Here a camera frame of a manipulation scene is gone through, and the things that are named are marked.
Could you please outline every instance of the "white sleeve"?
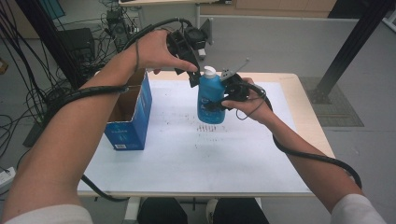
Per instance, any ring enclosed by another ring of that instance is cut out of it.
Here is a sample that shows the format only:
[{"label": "white sleeve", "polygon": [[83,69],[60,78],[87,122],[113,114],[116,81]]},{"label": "white sleeve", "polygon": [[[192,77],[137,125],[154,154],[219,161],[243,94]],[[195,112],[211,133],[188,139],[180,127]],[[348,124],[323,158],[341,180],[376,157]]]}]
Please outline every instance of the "white sleeve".
[{"label": "white sleeve", "polygon": [[90,213],[84,207],[73,204],[60,204],[39,208],[14,217],[5,224],[92,224]]},{"label": "white sleeve", "polygon": [[332,210],[332,224],[386,224],[370,201],[359,194],[348,194]]}]

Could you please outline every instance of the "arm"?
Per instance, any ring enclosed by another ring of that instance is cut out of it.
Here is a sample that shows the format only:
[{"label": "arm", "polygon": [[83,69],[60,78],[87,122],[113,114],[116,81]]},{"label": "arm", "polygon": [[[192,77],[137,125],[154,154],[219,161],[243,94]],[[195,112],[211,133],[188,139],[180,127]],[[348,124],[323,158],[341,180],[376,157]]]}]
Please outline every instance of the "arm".
[{"label": "arm", "polygon": [[[155,31],[138,41],[138,67],[168,66],[196,71],[193,64],[169,53],[166,35],[166,31]],[[124,85],[133,75],[135,66],[136,44],[116,55],[81,88]],[[17,172],[2,222],[46,206],[80,204],[78,182],[118,98],[116,93],[86,97],[64,106],[54,116]]]},{"label": "arm", "polygon": [[[253,83],[251,79],[246,79],[246,81]],[[249,100],[245,102],[225,101],[222,104],[238,108],[246,114],[259,106],[250,117],[265,125],[282,146],[301,152],[324,155],[289,128],[266,103],[260,105],[261,102],[262,99],[252,91]],[[352,193],[362,194],[361,189],[338,166],[290,155],[288,157],[305,184],[317,195],[328,211],[331,212],[344,196]]]}]

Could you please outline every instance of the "bottle cap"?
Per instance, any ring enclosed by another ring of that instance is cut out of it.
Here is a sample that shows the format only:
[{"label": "bottle cap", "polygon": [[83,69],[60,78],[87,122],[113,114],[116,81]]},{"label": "bottle cap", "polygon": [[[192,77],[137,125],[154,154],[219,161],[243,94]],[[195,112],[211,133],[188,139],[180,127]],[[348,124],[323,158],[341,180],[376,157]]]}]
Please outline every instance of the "bottle cap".
[{"label": "bottle cap", "polygon": [[204,76],[206,78],[214,78],[217,75],[216,69],[212,66],[205,66],[204,69],[205,69]]}]

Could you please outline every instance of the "tabletop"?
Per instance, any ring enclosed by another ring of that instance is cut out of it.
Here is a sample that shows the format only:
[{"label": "tabletop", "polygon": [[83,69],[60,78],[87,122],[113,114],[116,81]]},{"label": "tabletop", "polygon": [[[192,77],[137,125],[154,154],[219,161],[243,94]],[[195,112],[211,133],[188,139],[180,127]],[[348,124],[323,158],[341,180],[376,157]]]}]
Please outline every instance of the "tabletop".
[{"label": "tabletop", "polygon": [[[275,113],[302,138],[333,157],[304,89],[294,74],[239,73],[264,87]],[[187,74],[148,75],[153,102],[146,147],[115,151],[106,136],[86,176],[114,196],[312,195],[287,156],[257,121],[228,111],[220,125],[196,116],[198,88]],[[84,183],[80,195],[93,195]]]}]

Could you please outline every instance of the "blue box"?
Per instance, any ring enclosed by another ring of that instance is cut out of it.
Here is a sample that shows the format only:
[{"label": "blue box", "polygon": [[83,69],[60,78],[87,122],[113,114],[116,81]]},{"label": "blue box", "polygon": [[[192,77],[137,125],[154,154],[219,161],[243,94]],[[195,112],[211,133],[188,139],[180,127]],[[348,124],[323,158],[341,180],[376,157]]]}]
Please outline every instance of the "blue box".
[{"label": "blue box", "polygon": [[133,74],[128,85],[132,88],[120,95],[105,134],[116,150],[143,150],[152,103],[146,69]]}]

